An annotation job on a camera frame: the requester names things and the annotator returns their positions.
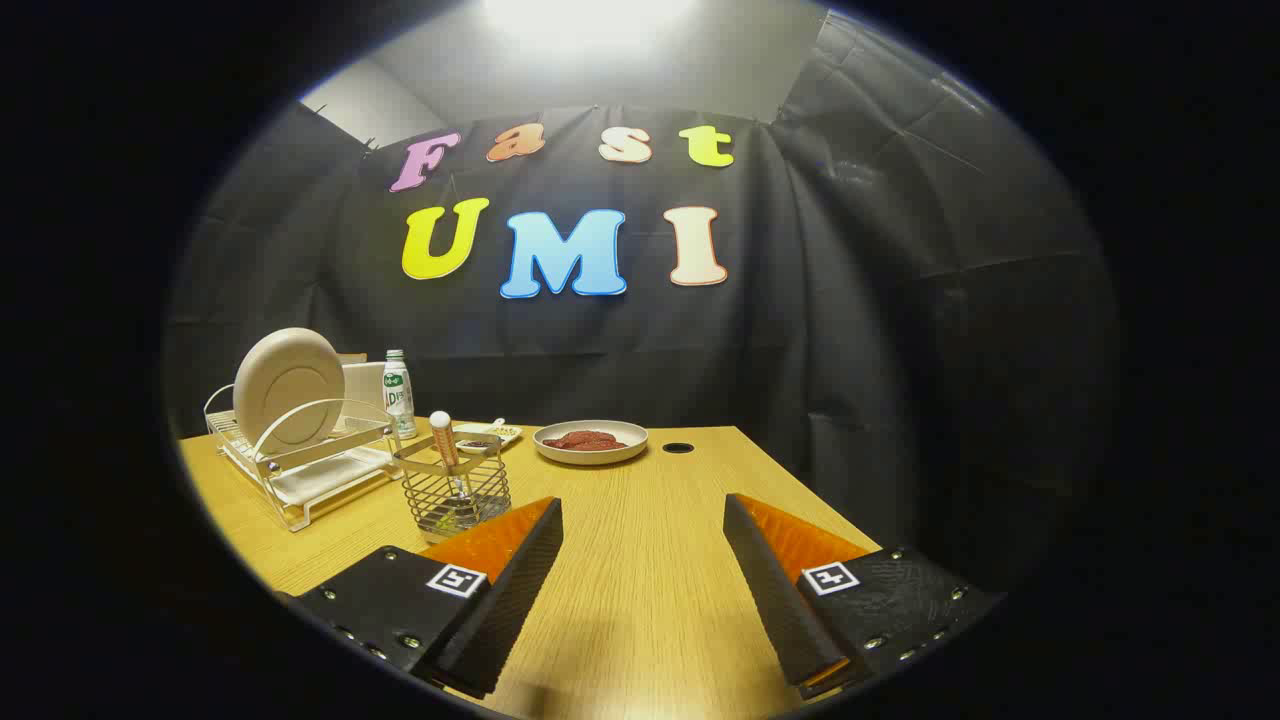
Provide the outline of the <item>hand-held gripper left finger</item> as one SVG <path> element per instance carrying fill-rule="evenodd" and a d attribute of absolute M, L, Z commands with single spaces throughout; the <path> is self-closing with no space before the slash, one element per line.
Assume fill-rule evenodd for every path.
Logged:
<path fill-rule="evenodd" d="M 545 497 L 421 552 L 383 546 L 285 606 L 384 664 L 481 700 L 498 684 L 564 538 Z"/>

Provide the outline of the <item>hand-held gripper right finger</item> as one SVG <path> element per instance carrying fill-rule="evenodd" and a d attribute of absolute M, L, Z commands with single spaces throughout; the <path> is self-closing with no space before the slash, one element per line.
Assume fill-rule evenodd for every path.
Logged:
<path fill-rule="evenodd" d="M 746 495 L 726 497 L 723 533 L 804 700 L 910 667 L 1001 601 L 913 547 L 867 550 Z"/>

